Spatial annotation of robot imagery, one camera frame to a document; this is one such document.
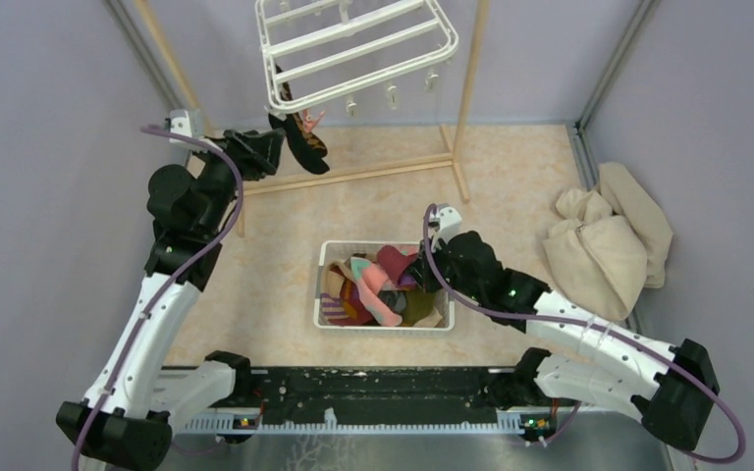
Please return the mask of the white plastic basket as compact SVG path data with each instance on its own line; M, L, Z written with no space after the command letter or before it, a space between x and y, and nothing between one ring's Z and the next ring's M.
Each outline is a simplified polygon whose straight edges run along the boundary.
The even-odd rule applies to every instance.
M314 325L329 332L435 336L456 323L444 291L411 276L422 250L414 242L327 240L320 248Z

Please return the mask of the brown argyle sock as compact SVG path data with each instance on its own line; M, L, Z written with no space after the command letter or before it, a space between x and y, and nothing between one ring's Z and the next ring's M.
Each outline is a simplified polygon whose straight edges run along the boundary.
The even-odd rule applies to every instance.
M326 174L330 167L325 161L328 150L324 141L314 132L304 132L301 129L300 115L295 117L298 130L297 149L294 155L300 165L312 175Z

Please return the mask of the maroon striped beige sock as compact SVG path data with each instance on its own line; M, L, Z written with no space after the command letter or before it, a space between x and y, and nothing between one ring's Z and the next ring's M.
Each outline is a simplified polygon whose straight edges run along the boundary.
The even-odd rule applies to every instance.
M341 297L345 282L350 279L350 269L344 262L327 262L320 273L320 314L330 325L355 326L356 311L347 307Z

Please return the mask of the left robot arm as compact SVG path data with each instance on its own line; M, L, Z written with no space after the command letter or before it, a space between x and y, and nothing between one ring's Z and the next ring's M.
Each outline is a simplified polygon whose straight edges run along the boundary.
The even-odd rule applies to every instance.
M224 351L164 390L157 383L171 343L239 218L244 180L273 170L285 133L230 131L211 138L157 125L143 130L198 154L204 166L193 175L182 165L167 165L149 180L155 240L134 309L94 383L80 400L62 403L56 415L73 444L75 470L153 470L191 419L223 399L244 405L255 392L248 359Z

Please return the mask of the white plastic sock hanger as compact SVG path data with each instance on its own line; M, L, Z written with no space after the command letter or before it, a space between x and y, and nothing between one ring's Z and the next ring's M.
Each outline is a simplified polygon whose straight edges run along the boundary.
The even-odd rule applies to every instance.
M266 86L266 110L283 119L386 87L398 103L397 79L424 74L435 88L440 65L458 52L459 35L437 1L257 1L253 14Z

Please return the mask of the olive green striped sock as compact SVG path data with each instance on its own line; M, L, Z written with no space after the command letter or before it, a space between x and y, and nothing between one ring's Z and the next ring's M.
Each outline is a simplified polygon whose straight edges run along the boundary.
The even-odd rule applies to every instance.
M437 308L437 295L414 289L404 292L405 309L401 313L403 327L438 328L443 315Z

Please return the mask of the grey sock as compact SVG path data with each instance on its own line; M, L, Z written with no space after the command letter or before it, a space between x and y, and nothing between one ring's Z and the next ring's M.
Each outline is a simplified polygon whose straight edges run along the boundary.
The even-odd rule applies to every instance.
M408 306L403 290L381 290L378 298L396 314L402 314Z

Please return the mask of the black sock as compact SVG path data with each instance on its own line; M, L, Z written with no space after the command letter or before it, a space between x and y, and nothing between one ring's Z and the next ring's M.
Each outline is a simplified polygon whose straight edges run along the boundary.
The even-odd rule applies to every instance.
M324 175L330 171L325 158L328 148L310 128L299 113L287 114L284 119L269 114L268 123L274 130L284 130L286 141L296 161L312 175Z

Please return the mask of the pink patterned sock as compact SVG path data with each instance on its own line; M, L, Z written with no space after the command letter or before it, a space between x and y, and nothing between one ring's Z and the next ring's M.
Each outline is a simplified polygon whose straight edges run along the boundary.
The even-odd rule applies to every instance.
M357 287L358 299L370 313L379 327L402 327L401 314L392 312L379 298L378 293L388 277L381 267L366 258L352 256L345 263L350 269L352 280Z

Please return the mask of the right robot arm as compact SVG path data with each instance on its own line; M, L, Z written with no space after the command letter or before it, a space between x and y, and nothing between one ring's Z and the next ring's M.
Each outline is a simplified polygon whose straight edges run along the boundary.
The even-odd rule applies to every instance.
M637 421L650 435L692 452L720 386L709 352L686 339L653 340L581 308L545 282L505 267L478 232L424 239L404 273L444 290L492 321L574 350L580 361L532 349L513 390L526 404L546 398L592 403Z

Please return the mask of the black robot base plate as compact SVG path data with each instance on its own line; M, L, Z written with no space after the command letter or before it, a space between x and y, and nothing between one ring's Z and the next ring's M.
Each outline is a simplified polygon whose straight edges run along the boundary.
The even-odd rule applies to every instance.
M184 428L230 443L253 435L515 435L549 439L570 399L550 399L513 367L270 367Z

